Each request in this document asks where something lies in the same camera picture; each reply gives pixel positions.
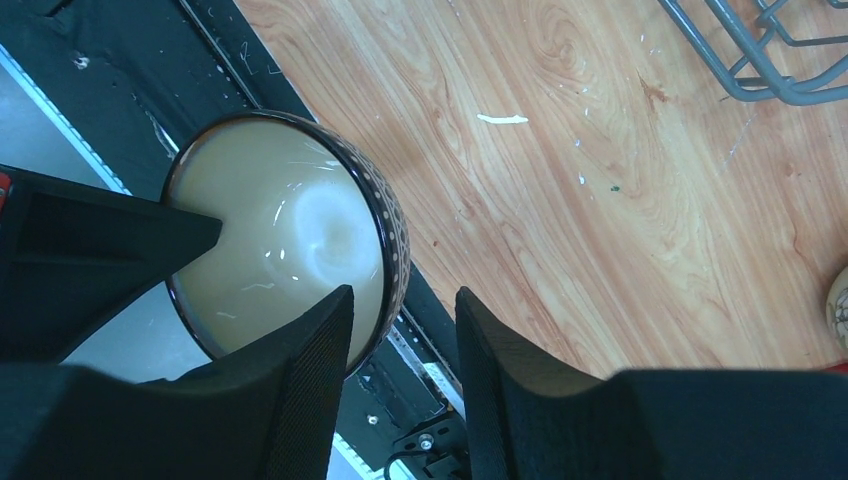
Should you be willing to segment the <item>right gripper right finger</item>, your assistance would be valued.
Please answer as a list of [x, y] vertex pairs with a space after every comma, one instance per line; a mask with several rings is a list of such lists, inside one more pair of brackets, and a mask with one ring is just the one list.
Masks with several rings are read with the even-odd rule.
[[629, 369], [599, 379], [455, 300], [475, 479], [843, 479], [847, 377]]

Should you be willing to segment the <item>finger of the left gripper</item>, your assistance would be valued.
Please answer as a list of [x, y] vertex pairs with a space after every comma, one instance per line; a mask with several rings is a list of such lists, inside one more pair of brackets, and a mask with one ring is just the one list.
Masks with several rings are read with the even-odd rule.
[[215, 218], [2, 166], [2, 361], [64, 360], [221, 230]]

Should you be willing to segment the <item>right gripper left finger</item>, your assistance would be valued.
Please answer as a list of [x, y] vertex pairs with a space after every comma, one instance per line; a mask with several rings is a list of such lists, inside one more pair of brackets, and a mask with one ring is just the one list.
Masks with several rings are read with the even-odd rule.
[[2, 477], [324, 478], [353, 300], [340, 286], [284, 327], [175, 380], [3, 365]]

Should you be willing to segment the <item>black striped bowl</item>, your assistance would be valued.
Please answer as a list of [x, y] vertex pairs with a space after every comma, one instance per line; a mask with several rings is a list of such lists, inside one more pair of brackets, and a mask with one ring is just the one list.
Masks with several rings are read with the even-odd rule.
[[217, 243], [167, 282], [212, 359], [348, 285], [354, 374], [400, 312], [411, 277], [406, 216], [377, 166], [322, 125], [270, 110], [221, 118], [180, 150], [161, 200], [222, 223]]

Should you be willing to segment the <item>cream beige bowl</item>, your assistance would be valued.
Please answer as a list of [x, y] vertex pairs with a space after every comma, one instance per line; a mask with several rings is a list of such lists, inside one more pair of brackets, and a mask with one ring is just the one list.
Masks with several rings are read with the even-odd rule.
[[825, 303], [825, 319], [838, 345], [847, 349], [847, 277], [844, 268], [832, 283]]

